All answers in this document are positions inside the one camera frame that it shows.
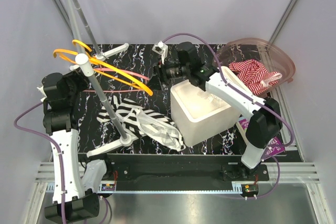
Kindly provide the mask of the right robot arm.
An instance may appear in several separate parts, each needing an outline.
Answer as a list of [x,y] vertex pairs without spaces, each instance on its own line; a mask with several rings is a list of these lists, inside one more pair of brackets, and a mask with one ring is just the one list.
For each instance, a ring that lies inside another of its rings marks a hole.
[[178,60],[166,63],[168,46],[159,41],[152,50],[160,55],[153,66],[154,74],[150,83],[155,89],[169,84],[172,79],[186,78],[190,84],[207,91],[237,109],[248,120],[246,131],[247,145],[238,167],[239,176],[250,180],[257,174],[257,166],[264,159],[270,141],[282,129],[279,103],[275,99],[263,99],[250,94],[224,77],[220,67],[203,63],[196,47],[191,42],[178,44]]

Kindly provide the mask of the black white striped tank top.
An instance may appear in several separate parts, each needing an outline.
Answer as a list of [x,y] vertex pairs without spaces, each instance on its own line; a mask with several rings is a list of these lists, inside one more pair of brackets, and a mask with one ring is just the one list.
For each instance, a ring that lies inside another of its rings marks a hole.
[[148,136],[178,152],[186,148],[176,123],[168,116],[143,108],[133,100],[120,99],[115,95],[112,97],[111,106],[124,130],[133,137]]

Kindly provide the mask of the red white striped tank top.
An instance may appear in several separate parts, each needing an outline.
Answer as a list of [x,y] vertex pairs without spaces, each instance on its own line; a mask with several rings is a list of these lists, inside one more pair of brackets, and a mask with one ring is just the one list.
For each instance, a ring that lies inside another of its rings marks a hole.
[[229,69],[254,95],[261,95],[282,78],[280,72],[269,72],[264,64],[254,59],[232,62]]

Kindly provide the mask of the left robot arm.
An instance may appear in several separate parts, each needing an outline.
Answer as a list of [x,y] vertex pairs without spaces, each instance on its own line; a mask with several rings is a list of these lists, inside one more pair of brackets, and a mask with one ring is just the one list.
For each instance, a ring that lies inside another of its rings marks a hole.
[[86,164],[83,175],[79,171],[79,130],[74,110],[79,93],[88,88],[89,81],[75,70],[67,74],[51,73],[41,83],[46,95],[43,126],[51,139],[55,178],[52,205],[45,207],[45,217],[54,223],[97,217],[100,182],[113,175],[113,167],[96,159]]

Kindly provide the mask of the yellow plastic hanger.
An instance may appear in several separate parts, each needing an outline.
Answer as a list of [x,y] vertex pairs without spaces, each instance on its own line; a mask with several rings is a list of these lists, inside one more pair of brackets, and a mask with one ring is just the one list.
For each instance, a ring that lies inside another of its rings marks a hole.
[[[106,76],[106,77],[108,77],[112,80],[123,83],[125,85],[128,85],[128,86],[130,86],[134,89],[144,91],[150,96],[153,95],[153,91],[148,87],[148,85],[145,84],[144,82],[140,81],[139,79],[137,79],[137,77],[138,77],[138,78],[143,79],[145,81],[149,81],[148,77],[145,77],[142,74],[135,73],[135,72],[132,72],[132,71],[118,69],[117,67],[112,66],[112,65],[106,63],[105,61],[102,61],[102,60],[98,59],[98,55],[91,56],[90,53],[92,52],[92,49],[87,44],[85,44],[84,42],[82,42],[80,40],[73,39],[72,44],[74,46],[79,46],[81,49],[83,49],[85,55],[89,59],[89,62],[93,65],[98,66],[97,68],[93,69],[94,72],[96,72],[98,74],[101,74],[103,76]],[[109,74],[110,72],[117,73],[117,74],[123,76],[124,78],[128,79],[129,81],[120,79],[116,76],[112,76],[111,74]]]

